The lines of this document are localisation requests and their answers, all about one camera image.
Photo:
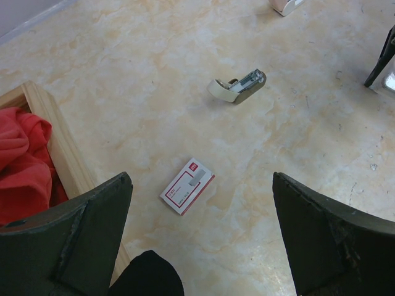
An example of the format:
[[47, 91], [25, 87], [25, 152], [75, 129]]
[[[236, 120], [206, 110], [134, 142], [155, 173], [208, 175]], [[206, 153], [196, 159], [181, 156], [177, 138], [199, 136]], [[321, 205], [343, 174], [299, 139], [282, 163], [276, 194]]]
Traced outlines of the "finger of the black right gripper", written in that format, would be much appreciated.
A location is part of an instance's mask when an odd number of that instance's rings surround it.
[[379, 74], [383, 71], [385, 66], [390, 62], [390, 60], [394, 57], [394, 31], [395, 25], [390, 29], [384, 46], [382, 48], [381, 54], [378, 58], [378, 61], [373, 68], [372, 72], [369, 74], [368, 78], [365, 80], [364, 86], [366, 88], [371, 87], [373, 82], [377, 79]]

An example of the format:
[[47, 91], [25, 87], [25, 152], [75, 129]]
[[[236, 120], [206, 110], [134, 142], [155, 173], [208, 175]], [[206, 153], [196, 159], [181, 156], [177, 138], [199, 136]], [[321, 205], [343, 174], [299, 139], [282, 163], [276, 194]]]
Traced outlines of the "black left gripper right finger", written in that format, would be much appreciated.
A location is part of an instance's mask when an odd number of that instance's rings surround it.
[[298, 295], [394, 295], [394, 222], [284, 173], [272, 190]]

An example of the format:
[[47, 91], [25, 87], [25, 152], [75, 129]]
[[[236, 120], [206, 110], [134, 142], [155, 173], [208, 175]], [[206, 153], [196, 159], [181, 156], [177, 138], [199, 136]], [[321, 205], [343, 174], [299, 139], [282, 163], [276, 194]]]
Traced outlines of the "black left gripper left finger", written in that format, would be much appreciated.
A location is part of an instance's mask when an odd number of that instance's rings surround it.
[[1, 295], [106, 295], [130, 206], [126, 172], [1, 228]]

